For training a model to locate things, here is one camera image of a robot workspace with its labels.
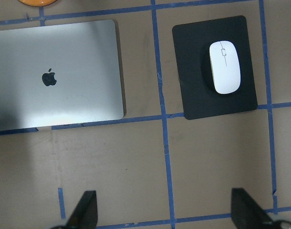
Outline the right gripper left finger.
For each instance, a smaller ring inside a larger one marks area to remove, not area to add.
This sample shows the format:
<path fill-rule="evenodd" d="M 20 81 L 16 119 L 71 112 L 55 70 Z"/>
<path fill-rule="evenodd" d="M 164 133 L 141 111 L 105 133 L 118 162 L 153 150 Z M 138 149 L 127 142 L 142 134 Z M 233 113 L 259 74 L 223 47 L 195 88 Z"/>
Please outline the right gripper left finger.
<path fill-rule="evenodd" d="M 85 191 L 65 224 L 66 229 L 95 229 L 98 223 L 96 191 Z"/>

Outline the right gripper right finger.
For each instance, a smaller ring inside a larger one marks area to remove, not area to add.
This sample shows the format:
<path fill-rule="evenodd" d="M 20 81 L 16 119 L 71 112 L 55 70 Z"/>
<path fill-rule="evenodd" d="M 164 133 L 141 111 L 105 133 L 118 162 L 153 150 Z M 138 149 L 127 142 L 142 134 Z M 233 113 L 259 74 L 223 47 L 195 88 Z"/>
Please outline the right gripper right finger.
<path fill-rule="evenodd" d="M 274 221 L 243 188 L 231 190 L 231 219 L 237 229 L 272 229 Z"/>

